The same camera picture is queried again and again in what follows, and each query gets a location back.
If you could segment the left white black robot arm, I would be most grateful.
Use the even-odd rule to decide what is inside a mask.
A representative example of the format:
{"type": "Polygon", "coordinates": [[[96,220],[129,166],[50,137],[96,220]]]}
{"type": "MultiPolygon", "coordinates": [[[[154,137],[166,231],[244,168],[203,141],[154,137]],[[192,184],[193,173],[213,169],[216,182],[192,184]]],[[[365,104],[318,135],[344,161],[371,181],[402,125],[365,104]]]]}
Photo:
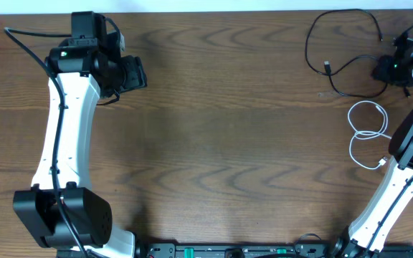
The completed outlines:
{"type": "Polygon", "coordinates": [[[147,86],[140,58],[124,55],[113,20],[75,12],[71,31],[39,61],[49,82],[49,115],[31,186],[13,208],[42,248],[58,257],[146,257],[145,244],[114,224],[110,204],[92,191],[89,157],[95,109],[147,86]]]}

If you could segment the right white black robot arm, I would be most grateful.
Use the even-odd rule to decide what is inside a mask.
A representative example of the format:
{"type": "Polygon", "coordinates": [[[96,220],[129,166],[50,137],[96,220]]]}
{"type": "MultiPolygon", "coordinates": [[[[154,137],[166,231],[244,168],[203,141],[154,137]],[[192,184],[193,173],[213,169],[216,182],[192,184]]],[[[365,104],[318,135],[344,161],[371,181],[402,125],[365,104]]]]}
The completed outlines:
{"type": "MultiPolygon", "coordinates": [[[[386,71],[413,82],[413,39],[403,32],[386,71]]],[[[331,247],[328,257],[413,257],[411,244],[386,244],[391,228],[413,198],[413,109],[390,139],[391,159],[383,181],[361,215],[331,247]]]]}

